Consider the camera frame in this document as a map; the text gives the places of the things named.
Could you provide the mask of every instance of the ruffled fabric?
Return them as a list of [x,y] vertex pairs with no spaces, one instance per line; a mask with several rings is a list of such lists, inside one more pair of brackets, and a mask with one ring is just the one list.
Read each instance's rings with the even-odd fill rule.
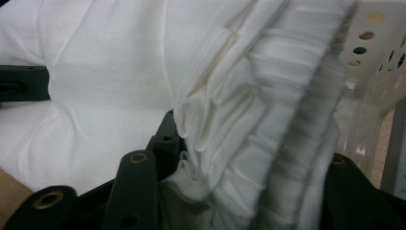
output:
[[[213,37],[206,39],[207,46],[196,46],[208,47],[201,52],[183,51],[189,51],[189,57],[183,54],[180,57],[183,59],[177,61],[175,48],[165,46],[167,69],[182,69],[174,75],[169,71],[169,79],[172,85],[181,85],[178,89],[172,87],[174,114],[179,133],[188,144],[187,158],[181,161],[177,172],[163,182],[162,186],[170,189],[169,195],[164,195],[167,206],[182,207],[177,212],[187,215],[195,210],[190,203],[206,203],[205,208],[199,210],[206,214],[202,217],[213,219],[213,229],[246,229],[257,215],[259,196],[267,187],[273,190],[265,194],[279,199],[271,202],[272,198],[264,198],[263,205],[270,205],[277,213],[286,212],[289,220],[259,213],[260,218],[264,216],[269,221],[258,223],[258,229],[272,226],[268,222],[276,223],[271,228],[297,225],[297,213],[306,188],[302,180],[309,176],[307,167],[312,166],[322,143],[345,77],[336,58],[327,54],[352,4],[352,1],[256,1],[241,11],[242,19],[231,18],[232,21],[221,29],[212,30],[211,34],[201,32],[199,36]],[[267,17],[251,14],[259,15],[261,11],[265,11]],[[169,13],[167,11],[167,30],[171,28],[170,23],[180,27],[175,20],[177,17]],[[207,18],[215,21],[213,16]],[[250,21],[265,18],[265,23]],[[228,26],[236,23],[240,26],[233,31],[237,35],[234,37]],[[254,45],[242,49],[238,35],[245,33],[247,24],[251,28],[253,25],[267,27],[258,26],[253,30],[260,36],[250,33],[254,40],[243,44]],[[176,35],[185,37],[179,40],[189,40],[188,34]],[[205,62],[205,57],[213,62]],[[307,100],[300,105],[305,96]],[[285,140],[284,147],[293,150],[279,151],[283,136],[298,130],[300,133],[291,138],[287,136]],[[307,155],[297,155],[300,145],[307,147]],[[297,163],[299,159],[306,162],[305,170]],[[299,182],[296,174],[302,179]],[[182,200],[171,199],[172,196],[180,196]],[[290,197],[292,201],[284,204]],[[169,213],[169,219],[180,216]],[[188,226],[178,228],[176,225],[176,228],[205,229],[193,223]]]

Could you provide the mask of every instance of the laundry basket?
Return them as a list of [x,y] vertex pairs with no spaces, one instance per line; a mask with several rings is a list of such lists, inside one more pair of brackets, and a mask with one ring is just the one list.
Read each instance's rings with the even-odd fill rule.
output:
[[340,60],[348,69],[334,114],[340,127],[336,152],[372,175],[379,130],[406,96],[406,0],[361,1]]

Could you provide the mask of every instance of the white fabric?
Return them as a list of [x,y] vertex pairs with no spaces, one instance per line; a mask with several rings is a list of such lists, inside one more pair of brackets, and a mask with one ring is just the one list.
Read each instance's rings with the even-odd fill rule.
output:
[[52,97],[0,110],[0,166],[31,189],[66,184],[82,194],[144,149],[173,108],[165,6],[13,0],[0,8],[0,63],[46,64]]
[[160,184],[165,229],[312,229],[345,76],[328,53],[353,3],[12,0],[0,64],[45,64],[52,101],[0,109],[0,167],[81,194],[174,107],[188,152]]
[[[201,219],[193,218],[190,223],[184,224],[184,228],[175,224],[172,225],[173,229],[205,229],[200,228],[199,224],[206,222],[204,220],[206,218],[214,219],[214,229],[245,229],[257,214],[259,195],[266,184],[278,190],[278,193],[273,195],[279,198],[282,206],[279,206],[280,203],[267,202],[266,204],[275,207],[277,212],[285,212],[285,209],[288,209],[287,217],[292,219],[296,217],[305,189],[291,191],[289,189],[295,186],[289,187],[288,184],[285,187],[281,186],[283,183],[297,183],[292,175],[278,176],[280,179],[278,181],[266,182],[265,179],[272,162],[278,159],[282,137],[287,132],[298,104],[304,97],[322,58],[332,45],[335,35],[340,32],[352,3],[351,1],[322,0],[297,0],[288,3],[273,1],[268,5],[271,11],[258,1],[249,6],[251,10],[244,14],[243,19],[238,20],[241,26],[237,27],[237,30],[234,27],[230,29],[230,25],[236,25],[232,22],[226,23],[221,29],[210,31],[211,34],[203,30],[199,36],[214,38],[206,39],[208,45],[191,45],[202,51],[196,52],[195,49],[190,49],[187,55],[184,53],[188,50],[184,50],[178,57],[179,47],[165,46],[166,57],[168,57],[167,69],[176,70],[179,68],[176,64],[182,63],[183,69],[173,73],[169,71],[169,79],[172,85],[181,85],[179,90],[173,90],[174,113],[179,133],[188,144],[186,159],[179,164],[178,171],[164,182],[165,186],[171,189],[164,196],[165,206],[181,207],[176,212],[172,211],[175,214],[168,211],[171,215],[170,219],[177,219],[173,222],[179,222],[182,216],[188,216],[196,209],[204,213]],[[175,6],[175,8],[182,11],[181,6]],[[257,11],[258,9],[268,12],[267,17],[260,16],[261,11]],[[198,11],[204,13],[204,6],[200,6]],[[224,14],[213,10],[207,12],[206,18],[213,18],[215,25],[221,27],[211,13]],[[258,18],[252,17],[251,13],[258,15]],[[190,15],[194,14],[197,14],[197,10],[190,12]],[[172,18],[167,12],[166,30],[171,29],[171,26],[183,26],[176,20],[180,20],[177,15]],[[246,23],[257,24],[250,21],[253,18],[257,19],[260,25],[262,21],[259,18],[266,19],[268,20],[266,24],[270,26],[262,32],[262,36],[255,45],[247,50],[250,48],[247,44],[252,44],[253,41],[240,42],[240,39],[246,36],[238,35],[240,31],[244,32]],[[188,33],[176,33],[176,37],[180,41],[192,40],[190,43],[199,44],[198,40],[190,39]],[[173,42],[170,34],[166,38]],[[251,32],[249,38],[256,39],[256,36]],[[216,57],[215,63],[205,61],[205,58],[212,60],[214,57]],[[304,144],[311,146],[310,149],[304,150],[308,151],[308,155],[302,157],[309,161],[307,165],[310,166],[323,140],[327,121],[340,96],[345,76],[340,66],[336,66],[337,60],[331,60],[331,57],[327,59],[329,62],[326,65],[338,68],[338,73],[325,70],[327,73],[322,73],[320,78],[324,75],[331,76],[328,79],[334,81],[328,82],[327,85],[335,88],[334,90],[326,88],[327,95],[325,91],[322,91],[324,94],[319,90],[312,92],[316,96],[325,97],[327,107],[320,109],[319,105],[313,105],[317,110],[307,111],[303,116],[305,119],[310,117],[316,122],[299,123],[300,119],[303,119],[300,117],[296,127],[296,129],[309,128],[309,132],[314,129],[317,131],[303,141]],[[318,82],[315,84],[314,87],[321,86]],[[313,99],[314,95],[309,97],[311,99],[304,107],[318,103],[317,98]],[[300,144],[289,140],[287,143],[291,147]],[[300,167],[295,164],[295,154],[297,154],[296,150],[291,152],[290,158],[287,162],[283,162],[282,166],[287,168],[292,166],[291,170],[295,170],[294,167]],[[276,170],[278,173],[285,172],[284,169],[279,168]],[[308,172],[299,172],[299,175],[306,177]],[[182,200],[172,198],[173,196],[183,197],[187,204],[182,204]],[[295,198],[291,202],[293,207],[289,204],[285,205],[284,201],[292,196]],[[190,205],[191,200],[201,201],[207,205],[199,204],[196,208]],[[260,215],[271,222],[280,221],[274,217],[275,215]],[[282,223],[280,228],[291,227],[296,223],[292,221]],[[264,226],[272,226],[272,224],[263,226],[259,224],[258,228],[262,229]]]

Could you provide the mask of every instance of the metal grommet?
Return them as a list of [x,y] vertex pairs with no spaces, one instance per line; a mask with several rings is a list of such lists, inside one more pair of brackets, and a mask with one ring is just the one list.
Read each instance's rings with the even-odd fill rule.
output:
[[34,201],[35,209],[47,209],[58,204],[63,199],[62,191],[51,191]]
[[346,160],[344,160],[342,157],[334,155],[332,158],[332,164],[334,165],[344,165],[346,163]]
[[129,161],[133,164],[139,164],[147,161],[148,156],[144,153],[136,153],[129,157]]

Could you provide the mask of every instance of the beige surface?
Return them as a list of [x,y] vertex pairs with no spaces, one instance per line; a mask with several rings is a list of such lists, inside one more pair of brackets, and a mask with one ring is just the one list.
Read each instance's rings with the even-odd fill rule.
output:
[[0,229],[3,229],[6,220],[32,193],[0,169]]
[[382,173],[385,165],[389,138],[391,136],[394,114],[395,112],[391,111],[390,113],[388,113],[388,115],[386,115],[379,132],[379,138],[371,175],[371,183],[373,184],[373,186],[375,186],[375,188],[380,187],[380,183],[382,180]]

